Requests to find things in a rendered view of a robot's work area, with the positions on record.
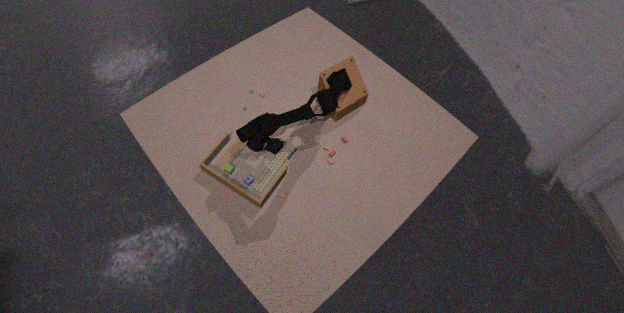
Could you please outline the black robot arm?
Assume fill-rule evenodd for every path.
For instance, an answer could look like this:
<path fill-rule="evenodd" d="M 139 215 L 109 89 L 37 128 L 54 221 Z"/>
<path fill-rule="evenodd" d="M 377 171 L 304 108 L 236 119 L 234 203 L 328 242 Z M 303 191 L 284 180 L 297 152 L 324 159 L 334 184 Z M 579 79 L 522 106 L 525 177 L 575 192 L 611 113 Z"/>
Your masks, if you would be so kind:
<path fill-rule="evenodd" d="M 249 140 L 246 144 L 247 147 L 255 152 L 261 152 L 264 147 L 262 144 L 265 142 L 263 138 L 273 135 L 279 127 L 304 119 L 309 120 L 315 116 L 326 116 L 332 113 L 338 107 L 337 98 L 342 91 L 348 91 L 353 85 L 345 68 L 338 72 L 334 71 L 326 81 L 331 87 L 313 94 L 308 102 L 300 108 L 279 115 L 265 113 L 257 116 L 256 119 L 250 121 L 251 123 L 236 130 L 239 139 L 243 143 Z M 324 112 L 322 114 L 314 114 L 310 106 L 315 97 L 317 97 Z"/>

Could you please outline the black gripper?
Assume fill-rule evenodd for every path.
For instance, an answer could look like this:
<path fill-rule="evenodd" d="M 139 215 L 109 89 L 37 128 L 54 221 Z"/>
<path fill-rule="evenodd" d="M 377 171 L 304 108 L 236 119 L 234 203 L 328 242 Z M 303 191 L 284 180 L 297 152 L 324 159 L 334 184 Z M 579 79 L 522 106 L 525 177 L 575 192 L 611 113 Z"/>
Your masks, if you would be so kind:
<path fill-rule="evenodd" d="M 263 139 L 265 140 L 264 144 L 267 142 L 267 145 L 264 147 L 264 149 L 266 149 L 267 152 L 269 151 L 274 155 L 277 154 L 279 150 L 283 147 L 283 142 L 277 138 L 274 139 L 268 136 Z"/>

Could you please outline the tan strip with blue dots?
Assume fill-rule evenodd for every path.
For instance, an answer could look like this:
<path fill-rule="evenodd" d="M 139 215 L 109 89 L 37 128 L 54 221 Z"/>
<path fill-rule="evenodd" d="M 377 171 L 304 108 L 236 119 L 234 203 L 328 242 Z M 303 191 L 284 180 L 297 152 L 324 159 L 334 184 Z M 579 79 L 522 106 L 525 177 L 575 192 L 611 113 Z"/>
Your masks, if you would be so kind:
<path fill-rule="evenodd" d="M 269 136 L 270 138 L 278 138 L 278 136 L 282 133 L 282 131 L 286 128 L 287 125 L 281 126 L 279 127 L 274 133 L 273 135 Z"/>

